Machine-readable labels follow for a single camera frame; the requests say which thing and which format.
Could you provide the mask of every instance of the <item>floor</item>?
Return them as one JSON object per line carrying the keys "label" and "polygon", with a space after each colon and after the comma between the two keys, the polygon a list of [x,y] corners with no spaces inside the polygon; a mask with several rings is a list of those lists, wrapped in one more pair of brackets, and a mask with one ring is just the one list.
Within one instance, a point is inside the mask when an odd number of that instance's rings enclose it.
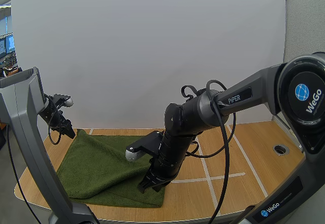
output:
{"label": "floor", "polygon": [[[18,176],[21,176],[26,168],[26,163],[21,155],[17,141],[12,132],[9,133],[11,152]],[[16,178],[11,166],[7,143],[0,150],[0,224],[35,224],[37,221],[31,214],[25,202],[14,195]],[[48,223],[50,212],[32,207],[41,221]]]}

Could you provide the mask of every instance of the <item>wego logo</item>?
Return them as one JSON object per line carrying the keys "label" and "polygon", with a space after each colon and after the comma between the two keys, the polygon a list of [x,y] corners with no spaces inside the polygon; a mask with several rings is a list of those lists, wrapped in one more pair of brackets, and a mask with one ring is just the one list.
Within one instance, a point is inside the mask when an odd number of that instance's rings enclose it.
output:
{"label": "wego logo", "polygon": [[307,112],[309,112],[309,113],[312,113],[313,112],[313,110],[315,109],[315,107],[317,105],[317,102],[319,101],[320,95],[321,95],[321,90],[318,89],[316,91],[316,93],[313,94],[313,100],[312,100],[312,102],[309,102],[309,105],[308,105],[308,107],[306,109]]}

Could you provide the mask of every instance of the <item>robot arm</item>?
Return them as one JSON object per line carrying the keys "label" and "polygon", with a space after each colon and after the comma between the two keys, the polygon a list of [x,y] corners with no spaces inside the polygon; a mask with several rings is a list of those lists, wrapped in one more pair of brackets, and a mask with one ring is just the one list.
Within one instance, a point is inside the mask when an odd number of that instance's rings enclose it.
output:
{"label": "robot arm", "polygon": [[[55,109],[44,96],[37,68],[0,80],[0,121],[11,126],[28,169],[53,211],[49,223],[99,223],[85,204],[69,200],[46,153],[37,128],[37,116],[40,114],[49,123]],[[62,133],[74,137],[70,121],[61,113],[53,118],[50,125],[53,129],[57,130],[61,122]]]}
{"label": "robot arm", "polygon": [[[265,104],[273,115],[282,111],[304,148],[305,159],[265,200],[250,206],[233,223],[275,223],[325,184],[325,54],[300,56],[287,64],[260,70],[210,98],[225,123],[231,113]],[[190,143],[201,132],[220,126],[207,91],[183,105],[170,104],[164,132],[152,132],[126,148],[126,158],[153,156],[138,189],[159,191],[176,178]]]}

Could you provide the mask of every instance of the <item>blue globe logo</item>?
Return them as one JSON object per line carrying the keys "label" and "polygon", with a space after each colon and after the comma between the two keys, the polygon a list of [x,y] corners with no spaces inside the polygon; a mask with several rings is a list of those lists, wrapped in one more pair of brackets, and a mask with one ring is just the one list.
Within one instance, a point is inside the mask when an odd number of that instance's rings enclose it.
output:
{"label": "blue globe logo", "polygon": [[268,214],[268,212],[266,210],[262,210],[261,215],[264,216],[264,217],[267,217],[269,214]]}
{"label": "blue globe logo", "polygon": [[309,89],[305,84],[301,83],[296,86],[295,93],[298,100],[305,101],[308,99]]}

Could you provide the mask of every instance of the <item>circular hole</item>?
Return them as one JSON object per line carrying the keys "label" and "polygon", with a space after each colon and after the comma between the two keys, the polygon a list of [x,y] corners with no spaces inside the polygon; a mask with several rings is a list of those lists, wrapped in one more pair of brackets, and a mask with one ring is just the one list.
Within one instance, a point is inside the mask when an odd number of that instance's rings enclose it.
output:
{"label": "circular hole", "polygon": [[286,149],[282,145],[276,145],[276,146],[274,146],[274,150],[278,154],[285,154],[285,152],[286,152]]}

